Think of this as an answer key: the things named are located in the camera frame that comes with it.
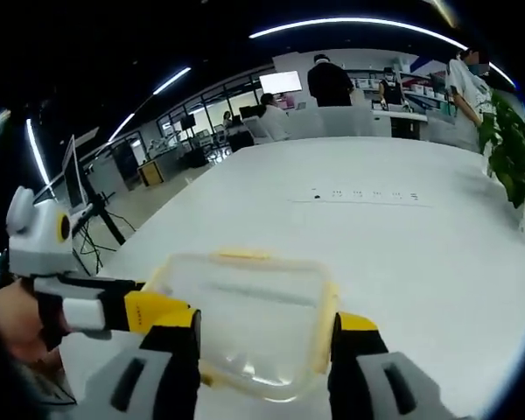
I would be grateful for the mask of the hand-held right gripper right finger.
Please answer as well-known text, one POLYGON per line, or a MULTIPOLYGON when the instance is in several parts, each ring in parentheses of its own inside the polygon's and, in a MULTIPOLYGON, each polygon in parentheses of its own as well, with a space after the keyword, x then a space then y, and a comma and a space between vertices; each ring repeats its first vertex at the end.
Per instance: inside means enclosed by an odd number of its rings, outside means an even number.
POLYGON ((333 419, 453 419, 438 384, 390 352, 370 319, 335 315, 328 392, 333 419))

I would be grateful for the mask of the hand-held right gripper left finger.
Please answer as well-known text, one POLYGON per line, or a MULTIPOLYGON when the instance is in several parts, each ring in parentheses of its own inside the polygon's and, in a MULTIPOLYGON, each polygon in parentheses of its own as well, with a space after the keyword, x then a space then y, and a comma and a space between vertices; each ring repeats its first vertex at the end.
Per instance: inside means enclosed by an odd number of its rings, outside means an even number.
POLYGON ((159 318, 140 347, 119 353, 87 382, 78 419, 193 419, 200 388, 201 311, 159 318))

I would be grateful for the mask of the person's left hand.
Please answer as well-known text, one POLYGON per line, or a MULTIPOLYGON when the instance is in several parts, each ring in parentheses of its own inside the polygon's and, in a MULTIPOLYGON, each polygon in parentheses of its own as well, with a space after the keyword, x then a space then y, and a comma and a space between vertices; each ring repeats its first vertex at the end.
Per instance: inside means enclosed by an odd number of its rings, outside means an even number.
POLYGON ((8 352, 26 364, 42 361, 60 368, 60 349, 46 349, 40 337, 42 328, 38 302, 21 279, 0 289, 0 337, 8 352))

